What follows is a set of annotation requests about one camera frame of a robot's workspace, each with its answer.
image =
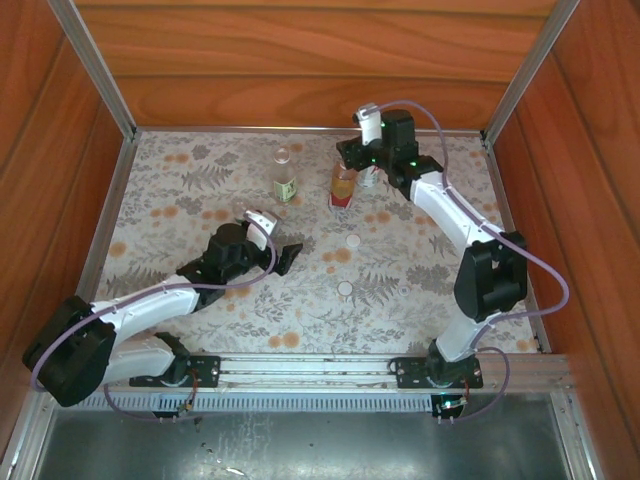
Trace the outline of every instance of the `wooden panel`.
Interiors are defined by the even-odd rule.
[[[553,58],[518,114],[551,205],[590,327],[622,405],[640,397],[640,245],[624,216]],[[640,409],[626,412],[640,439]]]
[[[0,15],[0,174],[62,41],[46,0],[9,0]]]
[[[5,352],[56,228],[100,102],[65,42],[0,178],[0,304]]]
[[[543,19],[406,12],[82,11],[115,75],[327,75],[508,83]]]
[[[53,240],[29,291],[29,301],[19,322],[4,367],[0,369],[0,411],[15,418],[29,390],[29,371],[21,364],[22,353],[60,302],[76,289],[84,261],[100,217],[122,135],[107,108],[100,107],[80,166],[74,172]],[[0,424],[0,446],[11,433],[12,423]]]
[[[640,238],[640,14],[629,0],[585,0],[554,51]]]
[[[513,115],[495,145],[495,154],[516,227],[525,235],[529,250],[551,263],[570,284],[569,304],[546,317],[545,328],[553,350],[569,356],[580,403],[607,478],[640,478],[637,450],[629,426],[625,424],[628,409],[621,411],[619,408],[614,386],[598,355],[575,276],[571,274],[565,250],[555,233],[550,212],[557,206],[546,199],[538,182],[535,162],[529,154],[528,143],[537,140],[525,140],[520,122]],[[548,306],[557,302],[560,289],[556,282],[541,269],[532,268],[530,275],[539,303]]]
[[[411,98],[446,128],[482,128],[505,86],[463,82],[278,77],[118,78],[139,125],[353,126],[362,99]],[[416,114],[418,125],[431,127]]]
[[[359,10],[413,10],[456,13],[499,13],[547,16],[553,0],[76,0],[77,5],[99,6],[250,6],[304,7]]]
[[[640,478],[640,8],[582,0],[495,149],[516,224],[572,285],[545,319],[607,478]],[[532,271],[542,305],[552,280]]]

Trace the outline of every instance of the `small glass jar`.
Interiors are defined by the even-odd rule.
[[[358,172],[347,170],[344,162],[339,159],[333,166],[331,175],[331,192],[329,193],[329,206],[332,208],[349,208],[353,198],[353,190],[356,187]]]

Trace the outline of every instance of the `aluminum frame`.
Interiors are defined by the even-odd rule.
[[[73,0],[48,0],[69,42],[78,54],[102,100],[111,112],[124,138],[132,140],[136,122],[129,111],[113,75],[84,23]]]
[[[116,161],[113,176],[111,177],[109,190],[107,191],[107,196],[105,197],[104,205],[100,212],[100,218],[98,219],[98,225],[96,226],[96,231],[93,235],[89,252],[87,253],[87,260],[82,269],[78,287],[76,288],[76,295],[81,298],[93,299],[98,291],[100,274],[102,273],[104,260],[107,258],[109,243],[111,242],[111,237],[116,227],[116,220],[118,219],[118,213],[120,212],[120,204],[124,198],[133,160],[138,150],[139,136],[139,134],[136,134],[131,140],[125,138],[120,147],[120,153]]]
[[[522,65],[520,65],[489,120],[485,138],[491,144],[498,139],[502,128],[507,123],[511,113],[515,110],[522,95],[535,77],[540,65],[542,65],[579,3],[580,0],[558,0],[544,27],[542,27],[542,31],[538,34],[533,48],[525,57]]]

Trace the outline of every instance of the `black mounting bracket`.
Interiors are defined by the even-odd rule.
[[[400,389],[482,388],[484,385],[480,362],[475,355],[458,362],[447,362],[435,340],[429,345],[426,357],[396,357],[388,366]]]
[[[198,388],[216,388],[220,380],[220,357],[213,355],[191,355],[186,363],[187,370],[176,383],[168,383],[163,377],[134,377],[129,379],[130,387],[193,387],[193,377],[198,379]]]

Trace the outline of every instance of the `bottle cap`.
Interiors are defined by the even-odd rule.
[[[273,155],[273,159],[276,163],[280,165],[284,165],[289,161],[289,149],[282,147],[276,150],[276,153]]]

